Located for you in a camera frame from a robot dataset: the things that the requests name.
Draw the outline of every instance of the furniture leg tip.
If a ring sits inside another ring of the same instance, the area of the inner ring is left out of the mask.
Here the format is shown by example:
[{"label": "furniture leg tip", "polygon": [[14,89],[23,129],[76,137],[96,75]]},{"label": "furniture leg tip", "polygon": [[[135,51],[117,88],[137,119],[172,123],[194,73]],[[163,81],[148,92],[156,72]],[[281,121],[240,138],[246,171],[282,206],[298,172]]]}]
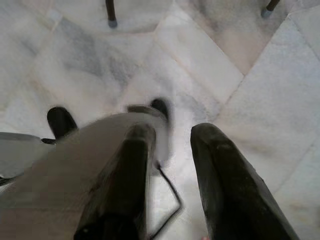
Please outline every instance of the furniture leg tip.
[{"label": "furniture leg tip", "polygon": [[261,11],[261,17],[262,17],[263,19],[267,19],[267,18],[270,17],[270,15],[272,14],[272,12],[273,12],[273,11],[269,11],[268,9],[264,8],[264,9],[262,9],[262,11]]},{"label": "furniture leg tip", "polygon": [[108,25],[110,28],[115,29],[118,26],[117,20],[108,20]]}]

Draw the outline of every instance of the gray marble vein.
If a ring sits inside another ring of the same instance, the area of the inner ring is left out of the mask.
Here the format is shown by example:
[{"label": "gray marble vein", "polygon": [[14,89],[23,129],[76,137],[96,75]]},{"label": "gray marble vein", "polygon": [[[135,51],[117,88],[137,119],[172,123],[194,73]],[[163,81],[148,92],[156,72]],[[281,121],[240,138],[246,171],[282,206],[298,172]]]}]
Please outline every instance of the gray marble vein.
[{"label": "gray marble vein", "polygon": [[75,68],[101,78],[102,66],[96,53],[94,37],[65,18],[60,22],[56,34],[60,33],[66,41],[60,52],[65,68]]}]

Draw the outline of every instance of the marble floor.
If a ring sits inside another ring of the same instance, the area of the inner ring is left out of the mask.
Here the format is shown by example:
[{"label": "marble floor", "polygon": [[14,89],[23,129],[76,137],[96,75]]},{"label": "marble floor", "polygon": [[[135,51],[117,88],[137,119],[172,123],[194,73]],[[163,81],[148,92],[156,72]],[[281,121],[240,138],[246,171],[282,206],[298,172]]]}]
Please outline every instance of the marble floor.
[{"label": "marble floor", "polygon": [[[189,141],[192,126],[210,122],[255,167],[300,238],[316,240],[320,2],[284,0],[261,19],[266,4],[117,0],[110,29],[103,0],[2,0],[0,132],[52,138],[53,106],[82,127],[166,97],[174,151],[165,171],[185,210],[162,239],[208,234]],[[173,198],[154,181],[155,223]]]}]

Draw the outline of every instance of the white marble floor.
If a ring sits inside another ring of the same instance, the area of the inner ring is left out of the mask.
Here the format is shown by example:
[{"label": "white marble floor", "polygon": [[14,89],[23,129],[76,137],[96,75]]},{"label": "white marble floor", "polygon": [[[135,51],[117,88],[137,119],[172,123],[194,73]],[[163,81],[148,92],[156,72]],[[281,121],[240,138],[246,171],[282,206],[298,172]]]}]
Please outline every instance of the white marble floor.
[{"label": "white marble floor", "polygon": [[[301,239],[316,240],[320,6],[288,0],[262,20],[265,1],[245,1],[236,15],[240,5],[223,2],[207,1],[204,13],[193,1],[118,0],[111,30],[102,0],[2,0],[0,132],[51,138],[52,106],[81,127],[167,97],[174,152],[166,172],[186,208],[163,239],[207,234],[189,141],[192,126],[211,122],[264,178]],[[154,186],[156,222],[173,206],[165,183]]]}]

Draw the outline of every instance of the white marble tile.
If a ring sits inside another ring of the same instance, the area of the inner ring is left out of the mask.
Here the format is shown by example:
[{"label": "white marble tile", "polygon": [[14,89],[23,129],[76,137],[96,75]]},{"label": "white marble tile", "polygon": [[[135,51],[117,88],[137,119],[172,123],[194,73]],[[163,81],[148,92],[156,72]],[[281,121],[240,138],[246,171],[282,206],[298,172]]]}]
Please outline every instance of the white marble tile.
[{"label": "white marble tile", "polygon": [[116,29],[108,26],[104,0],[56,0],[55,7],[67,18],[93,32],[145,33],[157,27],[171,3],[172,0],[115,0]]},{"label": "white marble tile", "polygon": [[200,27],[169,15],[157,31],[159,43],[221,103],[243,79],[212,39]]},{"label": "white marble tile", "polygon": [[110,46],[140,65],[153,44],[152,34],[116,34],[103,38]]},{"label": "white marble tile", "polygon": [[290,18],[320,59],[320,6],[295,12]]},{"label": "white marble tile", "polygon": [[177,0],[246,75],[297,0],[282,0],[268,19],[269,1]]},{"label": "white marble tile", "polygon": [[319,0],[301,0],[304,9],[313,8],[320,5]]},{"label": "white marble tile", "polygon": [[140,40],[145,45],[138,36],[96,37],[64,18],[37,57],[34,78],[86,125],[113,112],[122,98],[148,50],[149,38]]},{"label": "white marble tile", "polygon": [[215,121],[272,192],[319,132],[320,62],[287,19]]},{"label": "white marble tile", "polygon": [[37,10],[39,13],[46,15],[51,8],[54,0],[22,0],[26,6]]},{"label": "white marble tile", "polygon": [[275,199],[296,233],[303,240],[319,239],[320,139],[302,158]]},{"label": "white marble tile", "polygon": [[23,82],[51,27],[16,0],[0,4],[0,111]]},{"label": "white marble tile", "polygon": [[20,84],[1,119],[10,123],[15,133],[54,138],[47,122],[47,112],[55,98],[37,82],[29,79]]}]

